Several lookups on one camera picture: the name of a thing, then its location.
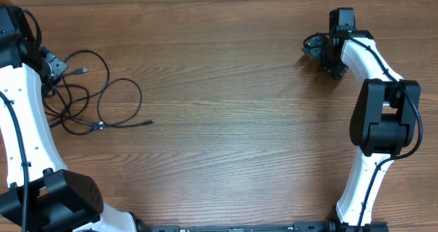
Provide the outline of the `black usb cable silver plug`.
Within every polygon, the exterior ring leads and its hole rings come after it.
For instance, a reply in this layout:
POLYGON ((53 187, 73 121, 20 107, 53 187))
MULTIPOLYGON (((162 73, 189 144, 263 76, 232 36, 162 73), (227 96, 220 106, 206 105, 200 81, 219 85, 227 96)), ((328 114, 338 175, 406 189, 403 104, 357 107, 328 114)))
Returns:
POLYGON ((63 83, 49 89, 43 89, 43 108, 45 114, 50 116, 49 127, 61 126, 65 130, 69 129, 69 124, 80 126, 90 126, 90 123, 80 118, 85 112, 90 102, 88 90, 77 84, 63 83), (61 108, 55 109, 47 102, 47 99, 57 98, 61 103, 61 108))

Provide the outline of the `black usb cable white plug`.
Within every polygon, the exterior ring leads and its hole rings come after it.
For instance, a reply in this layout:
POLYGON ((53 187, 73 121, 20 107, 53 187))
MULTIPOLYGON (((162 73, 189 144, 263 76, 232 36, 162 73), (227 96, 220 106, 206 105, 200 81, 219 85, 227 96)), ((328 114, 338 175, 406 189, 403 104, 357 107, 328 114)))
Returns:
POLYGON ((152 124, 155 123, 155 121, 153 119, 149 119, 149 120, 142 121, 140 123, 128 124, 128 122, 130 120, 134 119, 138 115, 138 113, 140 112, 140 109, 142 107, 142 102, 143 102, 142 90, 141 90, 140 86, 134 80, 132 80, 132 79, 122 77, 122 78, 118 78, 118 79, 114 79, 112 81, 109 81, 109 86, 105 89, 104 93, 101 96, 98 96, 98 97, 95 97, 95 98, 97 98, 97 102, 96 102, 96 114, 97 114, 97 117, 98 117, 99 121, 103 120, 103 122, 106 124, 105 129, 106 128, 129 129, 129 128, 134 128, 134 127, 141 127, 141 126, 146 126, 146 125, 152 125, 152 124), (102 116, 102 113, 101 113, 101 100, 102 100, 102 97, 105 94, 106 90, 111 85, 114 85, 115 83, 117 83, 119 81, 126 81, 127 83, 131 83, 131 84, 133 84, 135 86, 136 90, 138 91, 138 105, 136 107, 136 110, 134 111, 134 113, 132 113, 132 115, 130 115, 130 117, 128 117, 128 118, 126 118, 124 120, 115 122, 115 123, 109 123, 109 122, 105 121, 103 116, 102 116))

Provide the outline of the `thin black cable silver tip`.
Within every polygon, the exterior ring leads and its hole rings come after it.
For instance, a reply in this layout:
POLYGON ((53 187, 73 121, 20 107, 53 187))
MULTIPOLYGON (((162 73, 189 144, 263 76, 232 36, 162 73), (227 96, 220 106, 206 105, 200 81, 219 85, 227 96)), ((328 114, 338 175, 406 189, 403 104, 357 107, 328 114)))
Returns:
POLYGON ((104 93, 105 89, 109 86, 109 83, 110 83, 109 67, 108 67, 106 61, 103 59, 103 57, 95 51, 91 51, 88 49, 74 51, 64 59, 64 63, 67 63, 70 59, 72 59, 73 57, 80 55, 80 54, 90 54, 90 55, 97 57, 104 67, 104 70, 106 73, 106 78, 105 78, 105 83, 103 84, 102 88, 98 92, 90 94, 89 91, 83 86, 80 86, 77 84, 67 83, 66 79, 65 79, 66 75, 62 75, 62 86, 66 88, 66 91, 68 94, 68 103, 64 106, 64 108, 62 109, 62 112, 60 113, 59 123, 67 133, 74 135, 74 136, 85 136, 85 135, 92 133, 93 131, 103 130, 106 127, 106 124, 103 122, 103 120, 100 120, 98 123, 88 122, 88 121, 83 121, 83 120, 78 119, 78 116, 80 116, 85 111, 85 109, 88 107, 90 99, 101 96, 104 93), (79 88, 79 89, 85 91, 86 95, 84 97, 81 97, 78 99, 73 99, 73 96, 72 96, 71 91, 70 91, 71 88, 79 88), (81 102, 81 101, 84 102, 84 105, 81 108, 81 110, 79 112, 77 112, 76 114, 72 114, 72 112, 70 110, 71 107, 75 103, 81 102), (71 122, 78 124, 78 125, 85 125, 88 127, 88 130, 86 130, 85 132, 73 131, 72 129, 69 129, 68 126, 66 125, 67 121, 71 121, 71 122))

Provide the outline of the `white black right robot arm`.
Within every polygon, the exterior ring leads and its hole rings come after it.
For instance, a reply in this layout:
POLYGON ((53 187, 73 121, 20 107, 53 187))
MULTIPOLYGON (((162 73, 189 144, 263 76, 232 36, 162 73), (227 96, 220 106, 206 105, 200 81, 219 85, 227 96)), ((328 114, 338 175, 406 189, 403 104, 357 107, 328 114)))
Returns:
POLYGON ((418 150, 423 138, 421 88, 390 68, 368 31, 337 30, 304 39, 302 51, 324 65, 330 54, 361 83, 349 134, 355 158, 325 231, 387 231, 372 208, 389 167, 418 150))

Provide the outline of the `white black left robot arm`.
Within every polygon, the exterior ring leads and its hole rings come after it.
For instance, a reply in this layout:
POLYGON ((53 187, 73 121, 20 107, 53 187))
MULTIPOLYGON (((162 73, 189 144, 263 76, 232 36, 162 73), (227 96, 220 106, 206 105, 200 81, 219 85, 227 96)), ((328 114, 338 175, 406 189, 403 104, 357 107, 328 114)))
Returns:
POLYGON ((134 214, 104 203, 94 180, 62 161, 43 98, 68 67, 42 47, 30 15, 1 6, 1 134, 9 187, 1 195, 1 215, 23 231, 148 231, 134 214))

